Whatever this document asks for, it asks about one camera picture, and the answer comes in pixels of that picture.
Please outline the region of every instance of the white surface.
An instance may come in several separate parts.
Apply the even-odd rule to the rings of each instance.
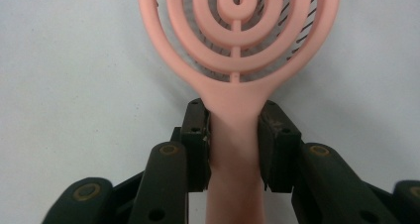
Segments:
[[[388,191],[420,179],[420,1],[342,0],[329,40],[273,94],[306,142]],[[144,169],[197,97],[153,50],[137,0],[0,0],[0,223],[41,223],[74,181]],[[191,195],[202,223],[204,195]],[[268,223],[295,223],[268,193]]]

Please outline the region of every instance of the metal screw head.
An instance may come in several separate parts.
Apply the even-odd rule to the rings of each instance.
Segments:
[[[319,156],[319,157],[326,157],[330,155],[330,151],[328,149],[321,147],[321,146],[312,146],[309,149],[313,154]]]
[[[73,192],[73,198],[76,201],[87,201],[97,196],[101,191],[101,186],[97,183],[87,183],[79,186]]]
[[[412,186],[412,187],[410,187],[410,192],[415,197],[420,198],[420,186]]]
[[[171,156],[178,153],[179,148],[174,145],[166,145],[159,149],[160,153],[165,156]]]

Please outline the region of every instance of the hairbrush head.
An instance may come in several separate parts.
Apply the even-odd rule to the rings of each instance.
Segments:
[[[157,51],[211,112],[207,223],[262,223],[258,115],[324,43],[339,0],[159,2],[177,42],[166,36],[157,0],[139,2]]]

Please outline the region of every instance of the vent hole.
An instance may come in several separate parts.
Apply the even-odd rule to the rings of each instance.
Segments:
[[[287,133],[290,133],[291,131],[288,128],[283,128],[283,129],[281,129],[281,132],[287,134]]]
[[[163,220],[164,218],[164,211],[162,209],[154,209],[149,212],[149,220],[158,222]]]
[[[379,223],[379,218],[369,211],[361,211],[361,217],[368,223]]]

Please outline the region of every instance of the screw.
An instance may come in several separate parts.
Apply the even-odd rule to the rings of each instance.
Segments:
[[[78,187],[73,192],[73,198],[76,201],[87,201],[99,194],[101,186],[97,183],[87,183]]]
[[[159,151],[166,156],[172,156],[178,153],[179,148],[174,145],[166,145],[159,149]]]
[[[321,147],[321,146],[312,146],[309,149],[313,154],[319,156],[319,157],[326,157],[330,155],[330,151],[328,149]]]

